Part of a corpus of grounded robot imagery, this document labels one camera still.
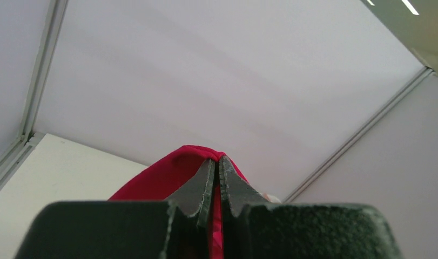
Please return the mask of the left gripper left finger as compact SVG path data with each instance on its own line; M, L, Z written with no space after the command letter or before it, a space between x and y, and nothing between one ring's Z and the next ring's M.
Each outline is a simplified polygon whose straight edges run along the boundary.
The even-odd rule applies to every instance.
M166 198L175 202L197 228L206 229L213 201L215 161L206 159L193 177Z

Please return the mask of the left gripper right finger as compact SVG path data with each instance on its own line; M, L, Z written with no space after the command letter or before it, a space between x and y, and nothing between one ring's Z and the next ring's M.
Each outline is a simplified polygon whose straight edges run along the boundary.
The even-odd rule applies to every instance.
M239 176L229 157L219 159L218 170L222 219L237 218L246 205L263 203L264 197Z

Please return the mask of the red t shirt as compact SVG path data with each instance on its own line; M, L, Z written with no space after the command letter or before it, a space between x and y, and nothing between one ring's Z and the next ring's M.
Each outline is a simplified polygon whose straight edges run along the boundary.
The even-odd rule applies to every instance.
M111 196L125 202L122 234L109 246L114 258L251 258L247 212L222 219L218 162L223 152L185 145L163 157ZM213 201L206 229L197 228L166 198L215 161Z

